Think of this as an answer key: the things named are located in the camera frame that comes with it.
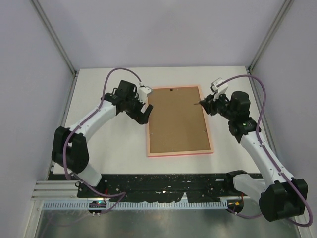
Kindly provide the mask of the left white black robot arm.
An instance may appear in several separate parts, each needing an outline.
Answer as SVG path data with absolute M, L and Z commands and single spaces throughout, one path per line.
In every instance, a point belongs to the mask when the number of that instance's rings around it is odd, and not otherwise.
M 105 195 L 106 181 L 89 162 L 88 141 L 119 113 L 126 113 L 140 125 L 147 124 L 153 106 L 145 103 L 151 93 L 148 86 L 121 80 L 119 86 L 111 93 L 105 93 L 100 104 L 83 119 L 70 127 L 60 126 L 55 130 L 52 161 L 64 168 L 67 178 L 73 172 L 94 197 Z

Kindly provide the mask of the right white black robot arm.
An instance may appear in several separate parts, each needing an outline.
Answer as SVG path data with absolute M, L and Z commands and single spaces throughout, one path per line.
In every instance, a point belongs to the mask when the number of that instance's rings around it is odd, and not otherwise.
M 261 183 L 243 170 L 229 172 L 225 192 L 246 194 L 258 203 L 270 222 L 303 215 L 308 185 L 304 179 L 294 178 L 265 142 L 257 122 L 250 117 L 249 95 L 242 91 L 233 92 L 230 99 L 225 94 L 208 95 L 199 104 L 208 115 L 219 114 L 228 120 L 230 133 L 251 156 L 264 179 Z

